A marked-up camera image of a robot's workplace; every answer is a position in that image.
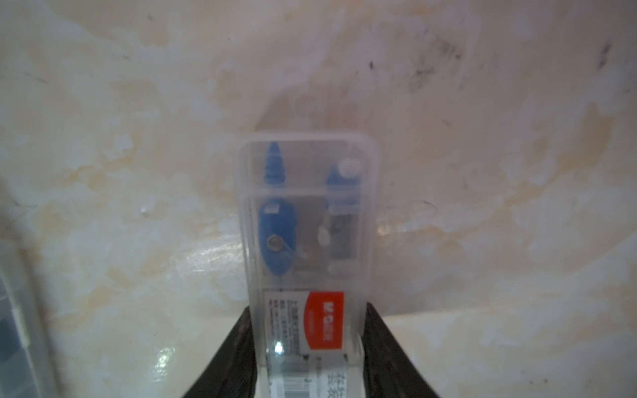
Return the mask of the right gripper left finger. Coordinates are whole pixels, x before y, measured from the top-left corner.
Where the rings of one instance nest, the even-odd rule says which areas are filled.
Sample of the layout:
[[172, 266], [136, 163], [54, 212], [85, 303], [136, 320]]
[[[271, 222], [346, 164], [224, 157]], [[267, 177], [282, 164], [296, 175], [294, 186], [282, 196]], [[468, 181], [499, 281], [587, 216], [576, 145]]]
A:
[[253, 398], [257, 362], [250, 309], [246, 307], [210, 363], [183, 398]]

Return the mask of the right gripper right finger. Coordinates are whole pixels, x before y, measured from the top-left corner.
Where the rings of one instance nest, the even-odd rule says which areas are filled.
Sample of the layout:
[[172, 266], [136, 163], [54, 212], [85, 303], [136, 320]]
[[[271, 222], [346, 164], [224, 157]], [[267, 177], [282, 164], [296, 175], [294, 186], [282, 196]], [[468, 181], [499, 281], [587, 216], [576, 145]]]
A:
[[366, 307], [362, 344], [366, 398], [440, 398], [371, 303]]

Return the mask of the clear compass case red label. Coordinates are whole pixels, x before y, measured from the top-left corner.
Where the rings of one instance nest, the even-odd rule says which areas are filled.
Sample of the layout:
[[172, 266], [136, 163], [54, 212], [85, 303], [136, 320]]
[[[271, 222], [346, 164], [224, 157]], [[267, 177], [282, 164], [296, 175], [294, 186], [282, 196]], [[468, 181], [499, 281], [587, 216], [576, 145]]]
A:
[[250, 136], [237, 197], [260, 393], [363, 395], [378, 149], [355, 131]]

